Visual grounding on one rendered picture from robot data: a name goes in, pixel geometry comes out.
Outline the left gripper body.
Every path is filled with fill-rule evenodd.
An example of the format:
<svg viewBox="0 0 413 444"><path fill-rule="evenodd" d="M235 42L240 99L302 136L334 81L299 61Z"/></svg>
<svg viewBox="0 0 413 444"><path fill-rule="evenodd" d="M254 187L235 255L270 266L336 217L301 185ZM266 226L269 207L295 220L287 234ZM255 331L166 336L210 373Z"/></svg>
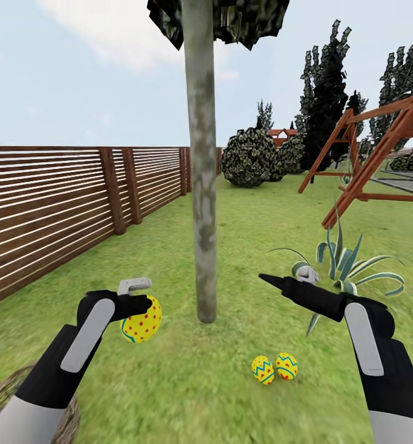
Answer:
<svg viewBox="0 0 413 444"><path fill-rule="evenodd" d="M141 315L147 313L147 295L123 295L127 301L127 310L122 319L131 317L132 315Z"/></svg>

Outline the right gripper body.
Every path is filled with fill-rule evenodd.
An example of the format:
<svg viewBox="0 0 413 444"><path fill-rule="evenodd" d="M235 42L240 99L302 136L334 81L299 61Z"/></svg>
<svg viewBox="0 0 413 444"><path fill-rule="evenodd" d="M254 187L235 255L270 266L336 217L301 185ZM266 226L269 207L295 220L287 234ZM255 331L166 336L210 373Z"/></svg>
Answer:
<svg viewBox="0 0 413 444"><path fill-rule="evenodd" d="M282 289L282 295L293 300L296 304L319 313L320 297L324 289L312 284L301 282L296 277L287 277Z"/></svg>

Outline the wicker basket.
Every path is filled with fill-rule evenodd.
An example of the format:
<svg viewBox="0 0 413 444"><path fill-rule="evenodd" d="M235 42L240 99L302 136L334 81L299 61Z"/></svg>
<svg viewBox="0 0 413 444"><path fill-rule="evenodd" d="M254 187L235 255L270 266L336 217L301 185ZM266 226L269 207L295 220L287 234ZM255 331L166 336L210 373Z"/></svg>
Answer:
<svg viewBox="0 0 413 444"><path fill-rule="evenodd" d="M0 383L0 394L4 396L4 398L0 398L0 412L5 407L3 401L10 400L14 396L11 390L18 390L20 388L18 381L23 380L26 376L24 373L32 369L37 363L38 361L33 361L21 367ZM78 397L77 393L75 393L68 407L65 409L65 413L51 440L51 444L73 444L77 432L80 429L80 418L81 411L78 408Z"/></svg>

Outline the easter egg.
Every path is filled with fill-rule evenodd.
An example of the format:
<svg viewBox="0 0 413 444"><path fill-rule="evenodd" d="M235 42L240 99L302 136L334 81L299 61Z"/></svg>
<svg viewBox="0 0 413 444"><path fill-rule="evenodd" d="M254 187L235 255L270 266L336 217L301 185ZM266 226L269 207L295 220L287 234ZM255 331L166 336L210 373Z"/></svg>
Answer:
<svg viewBox="0 0 413 444"><path fill-rule="evenodd" d="M162 308L158 300L147 295L152 300L152 306L146 314L132 315L120 320L123 336L133 343L143 343L149 340L158 330L162 321Z"/></svg>
<svg viewBox="0 0 413 444"><path fill-rule="evenodd" d="M275 365L284 380L293 379L298 372L297 361L288 353L279 353L275 359Z"/></svg>
<svg viewBox="0 0 413 444"><path fill-rule="evenodd" d="M269 385L273 382L274 372L272 363L265 356L258 356L251 364L254 377L262 384Z"/></svg>

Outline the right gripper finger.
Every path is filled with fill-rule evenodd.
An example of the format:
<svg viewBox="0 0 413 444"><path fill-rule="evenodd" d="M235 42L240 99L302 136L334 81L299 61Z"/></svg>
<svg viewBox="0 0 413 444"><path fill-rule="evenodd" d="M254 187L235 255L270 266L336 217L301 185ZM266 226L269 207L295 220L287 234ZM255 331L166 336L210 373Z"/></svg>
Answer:
<svg viewBox="0 0 413 444"><path fill-rule="evenodd" d="M271 285L279 288L279 289L283 289L283 286L285 285L286 282L286 278L287 277L276 277L276 276L271 276L269 274L259 274L258 275L259 278L263 279L264 281L270 283Z"/></svg>

